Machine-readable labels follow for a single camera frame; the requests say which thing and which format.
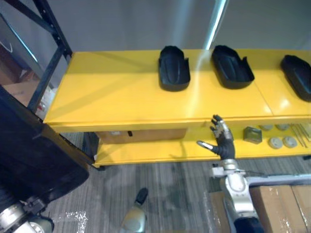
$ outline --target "brown cardboard box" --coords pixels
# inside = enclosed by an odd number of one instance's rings
[[[15,62],[11,54],[0,45],[0,84],[17,83],[21,72],[22,68]]]
[[[251,188],[250,194],[265,232],[307,232],[294,193],[289,185]]]
[[[292,186],[292,190],[307,230],[311,233],[311,185]]]
[[[27,106],[39,82],[29,81],[24,83],[16,83],[4,85],[3,88],[9,92],[15,99]]]
[[[40,81],[39,77],[32,70],[28,70],[19,79],[21,83],[29,81]]]
[[[224,193],[210,193],[210,202],[213,208],[213,219],[217,232],[230,232],[228,217],[224,207]]]
[[[103,131],[103,132],[96,132],[96,134],[105,144],[119,144],[131,142],[180,139],[185,136],[186,131],[187,129]]]

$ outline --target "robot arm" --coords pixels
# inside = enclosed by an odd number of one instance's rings
[[[221,178],[221,189],[225,194],[224,205],[229,218],[234,222],[237,232],[263,232],[258,215],[249,194],[249,186],[244,177],[245,171],[240,170],[235,160],[233,136],[224,120],[214,115],[214,127],[210,127],[217,141],[217,146],[203,141],[197,144],[220,156],[220,166],[213,167],[211,176]]]

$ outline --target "plastic wrap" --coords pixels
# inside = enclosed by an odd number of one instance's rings
[[[57,222],[78,222],[76,233],[85,233],[88,218],[85,211],[65,212],[58,216],[52,217],[54,223]]]
[[[232,232],[224,206],[224,193],[214,192],[207,195],[209,196],[209,198],[206,198],[208,200],[206,210],[208,211],[207,222],[209,232]]]
[[[208,192],[204,192],[203,204],[207,219],[208,232],[218,232],[218,229],[220,228],[220,219],[217,212],[215,213],[213,210],[211,196]]]
[[[292,190],[307,230],[311,233],[311,185],[292,186]]]
[[[289,185],[251,188],[250,194],[265,232],[306,232]]]

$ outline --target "gray wall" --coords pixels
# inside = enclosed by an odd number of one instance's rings
[[[34,9],[31,0],[23,0]],[[213,0],[49,0],[73,51],[150,50],[174,44],[201,49]],[[311,50],[310,0],[231,0],[216,44],[233,48]],[[45,68],[52,37],[0,1],[0,11]],[[66,70],[63,59],[52,84]]]

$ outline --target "yellow table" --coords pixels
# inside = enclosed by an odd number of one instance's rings
[[[236,158],[251,159],[263,157],[280,157],[289,155],[306,155],[311,152],[311,143],[304,138],[308,148],[302,146],[291,128],[280,131],[274,127],[270,131],[262,131],[262,142],[253,144],[243,140],[243,127],[231,127],[236,148]],[[292,136],[297,140],[297,147],[288,148],[283,145],[280,149],[273,149],[268,141],[271,137],[282,139]],[[155,163],[155,162],[185,162],[219,160],[219,156],[196,144],[197,140],[203,140],[216,144],[209,127],[189,128],[186,136],[180,140],[164,140],[156,142],[137,142],[128,144],[100,144],[97,152],[95,166]]]
[[[310,63],[311,52],[237,52],[241,57],[248,57],[255,75],[255,81],[248,87],[239,90],[222,87],[210,60],[210,51],[184,50],[190,62],[191,82],[181,92],[159,87],[158,50],[77,52],[44,122],[57,132],[190,127],[181,141],[100,146],[96,166],[214,159],[214,155],[207,156],[208,151],[195,145],[200,135],[209,135],[206,126],[213,114],[221,115],[230,127],[235,127],[234,134],[239,135],[237,151],[243,150],[237,153],[238,157],[308,153],[308,149],[301,148],[268,150],[266,144],[244,142],[240,134],[250,124],[310,121],[310,104],[292,90],[279,64],[285,54],[297,55]]]

